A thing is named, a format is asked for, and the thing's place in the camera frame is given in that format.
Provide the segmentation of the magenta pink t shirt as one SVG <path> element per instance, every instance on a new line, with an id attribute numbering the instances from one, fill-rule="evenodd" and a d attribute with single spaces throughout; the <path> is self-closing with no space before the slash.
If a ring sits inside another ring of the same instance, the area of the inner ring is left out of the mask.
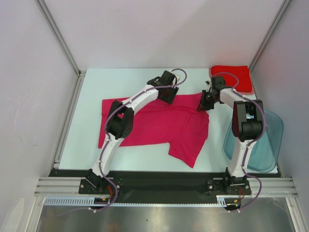
<path id="1" fill-rule="evenodd" d="M 193 168 L 209 132 L 209 115 L 198 111 L 202 94 L 177 95 L 172 104 L 159 99 L 134 116 L 132 133 L 121 146 L 169 144 L 168 154 Z"/>

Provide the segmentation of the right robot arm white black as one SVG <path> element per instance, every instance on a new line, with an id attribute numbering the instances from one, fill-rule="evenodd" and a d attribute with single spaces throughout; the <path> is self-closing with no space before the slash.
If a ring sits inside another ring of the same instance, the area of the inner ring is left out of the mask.
<path id="1" fill-rule="evenodd" d="M 233 110 L 231 128 L 235 146 L 218 190 L 228 195 L 238 194 L 249 186 L 249 158 L 256 142 L 266 130 L 263 102 L 245 97 L 236 91 L 235 86 L 227 86 L 222 76 L 211 77 L 206 84 L 209 88 L 202 91 L 198 111 L 212 110 L 218 102 L 228 105 Z"/>

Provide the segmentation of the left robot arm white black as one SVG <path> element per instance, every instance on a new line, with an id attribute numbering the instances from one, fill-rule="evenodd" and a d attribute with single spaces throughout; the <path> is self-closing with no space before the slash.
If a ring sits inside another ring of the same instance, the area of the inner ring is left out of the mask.
<path id="1" fill-rule="evenodd" d="M 115 184 L 107 178 L 110 172 L 111 161 L 116 149 L 133 131 L 135 114 L 147 104 L 159 99 L 171 104 L 179 90 L 180 76 L 175 74 L 176 69 L 164 71 L 159 77 L 147 82 L 137 94 L 124 100 L 114 100 L 103 125 L 105 139 L 98 159 L 87 171 L 85 180 L 91 188 L 90 193 L 101 194 L 108 184 Z"/>

